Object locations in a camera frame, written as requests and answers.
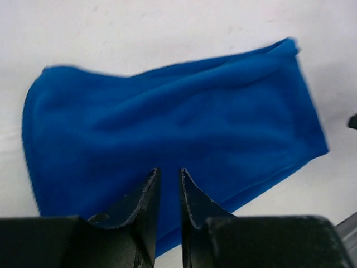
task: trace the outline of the blue towel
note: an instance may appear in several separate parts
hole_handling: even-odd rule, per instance
[[[179,168],[233,211],[327,153],[297,53],[285,39],[129,77],[45,68],[22,126],[41,215],[89,218],[159,167],[158,256],[181,240]]]

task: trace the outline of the white surface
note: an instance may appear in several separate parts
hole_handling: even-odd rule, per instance
[[[239,209],[237,215],[357,211],[357,2],[355,0],[0,0],[0,216],[37,215],[21,147],[27,89],[45,65],[116,74],[233,54],[287,36],[331,152]],[[176,248],[156,267],[181,267]]]

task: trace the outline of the blue fabric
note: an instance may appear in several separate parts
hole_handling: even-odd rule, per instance
[[[130,77],[45,68],[23,111],[41,215],[89,218],[160,167],[160,255],[180,243],[179,168],[233,211],[327,153],[297,53],[285,39]]]

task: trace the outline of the tabletop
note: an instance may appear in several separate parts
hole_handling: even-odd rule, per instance
[[[0,0],[0,217],[38,215],[21,144],[22,106],[46,65],[131,75],[235,54],[292,36],[330,152],[235,214],[357,211],[354,0]],[[180,247],[156,267],[181,267]]]

